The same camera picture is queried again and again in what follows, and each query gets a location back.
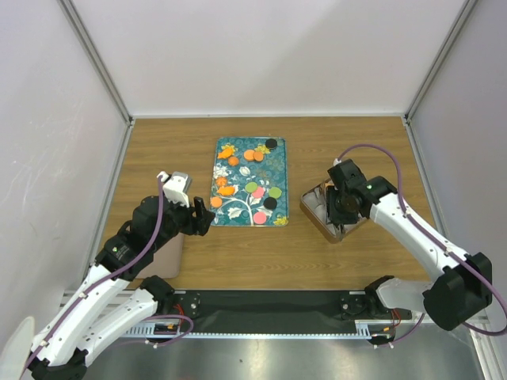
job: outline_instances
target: orange object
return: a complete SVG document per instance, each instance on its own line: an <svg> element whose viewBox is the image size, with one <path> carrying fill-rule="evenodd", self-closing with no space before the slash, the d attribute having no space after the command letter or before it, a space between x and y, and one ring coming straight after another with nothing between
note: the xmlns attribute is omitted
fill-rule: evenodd
<svg viewBox="0 0 507 380"><path fill-rule="evenodd" d="M262 152L255 152L253 154L253 158L255 159L255 161L261 162L262 160L264 160L264 153L262 153Z"/></svg>
<svg viewBox="0 0 507 380"><path fill-rule="evenodd" d="M251 150L251 149L248 149L244 154L243 154L243 157L245 157L245 159L247 161L253 161L254 160L254 153L255 153L255 150Z"/></svg>
<svg viewBox="0 0 507 380"><path fill-rule="evenodd" d="M232 156L232 154L234 153L234 151L232 150L232 148L225 148L224 150L222 150L221 153L219 153L219 158L229 158L230 156Z"/></svg>
<svg viewBox="0 0 507 380"><path fill-rule="evenodd" d="M217 192L221 196L232 196L235 191L236 189L234 188L234 186L222 186L221 188L219 188Z"/></svg>
<svg viewBox="0 0 507 380"><path fill-rule="evenodd" d="M227 184L227 178L226 177L218 177L215 181L215 183L218 186L225 186Z"/></svg>
<svg viewBox="0 0 507 380"><path fill-rule="evenodd" d="M219 208L222 206L222 198L219 198L218 196L214 196L211 201L212 207Z"/></svg>
<svg viewBox="0 0 507 380"><path fill-rule="evenodd" d="M229 165L236 166L239 163L239 159L237 157L229 157Z"/></svg>

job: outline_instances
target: wooden table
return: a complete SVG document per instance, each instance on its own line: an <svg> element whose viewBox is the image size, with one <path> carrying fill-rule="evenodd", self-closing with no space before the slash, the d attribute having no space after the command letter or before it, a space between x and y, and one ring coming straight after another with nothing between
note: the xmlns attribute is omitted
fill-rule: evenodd
<svg viewBox="0 0 507 380"><path fill-rule="evenodd" d="M215 144L223 136L281 136L288 149L290 219L281 228L212 227L186 237L173 287L194 289L354 289L384 275L426 279L418 262L386 231L368 221L330 244L299 209L300 196L326 179L348 146L375 143L401 162L405 197L430 222L431 214L408 138L398 117L226 118L137 120L105 237L116 233L133 209L157 193L161 170L193 177L189 195L209 201ZM395 167L371 149L349 154L367 178L396 183Z"/></svg>

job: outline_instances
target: robotic arm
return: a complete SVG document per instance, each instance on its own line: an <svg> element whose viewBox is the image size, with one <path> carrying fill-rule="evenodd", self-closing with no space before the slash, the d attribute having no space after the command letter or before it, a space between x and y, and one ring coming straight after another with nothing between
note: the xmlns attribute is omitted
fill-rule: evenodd
<svg viewBox="0 0 507 380"><path fill-rule="evenodd" d="M179 233L205 235L215 217L201 198L194 198L195 206L189 202L186 192L192 180L187 174L161 172L158 178L164 194L158 234L152 236L160 199L149 196L134 210L132 220L107 240L71 300L33 339L29 369L35 379L82 378L98 355L133 325L173 309L174 289L152 276L124 304L98 319L165 243ZM126 265L130 268L121 270Z"/></svg>
<svg viewBox="0 0 507 380"><path fill-rule="evenodd" d="M425 312L442 329L453 330L492 302L491 292L449 256L454 253L491 283L491 263L484 254L472 256L453 245L412 210L389 181L367 180L352 160L336 162L328 173L334 183L326 194L330 221L341 226L357 223L360 216L373 220L414 255L431 279L428 283L393 276L378 279L366 290L384 307Z"/></svg>

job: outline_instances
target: black disc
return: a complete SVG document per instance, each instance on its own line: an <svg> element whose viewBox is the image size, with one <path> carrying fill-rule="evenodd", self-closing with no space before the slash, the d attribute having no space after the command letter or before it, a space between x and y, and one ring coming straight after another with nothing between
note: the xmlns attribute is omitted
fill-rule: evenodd
<svg viewBox="0 0 507 380"><path fill-rule="evenodd" d="M277 205L278 202L276 201L276 199L272 197L266 198L266 200L264 201L264 207L266 207L268 210L274 210Z"/></svg>
<svg viewBox="0 0 507 380"><path fill-rule="evenodd" d="M268 149L275 149L278 146L278 142L275 139L267 139L265 145Z"/></svg>

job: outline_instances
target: green circle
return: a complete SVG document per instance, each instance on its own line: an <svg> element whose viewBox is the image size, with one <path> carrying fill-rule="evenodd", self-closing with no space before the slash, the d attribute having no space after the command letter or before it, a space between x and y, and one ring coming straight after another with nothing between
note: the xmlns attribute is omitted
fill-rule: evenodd
<svg viewBox="0 0 507 380"><path fill-rule="evenodd" d="M246 184L245 190L246 192L252 193L255 190L257 190L258 187L259 186L255 182L249 182L248 184Z"/></svg>
<svg viewBox="0 0 507 380"><path fill-rule="evenodd" d="M282 191L279 188L270 188L269 196L277 200L282 196Z"/></svg>

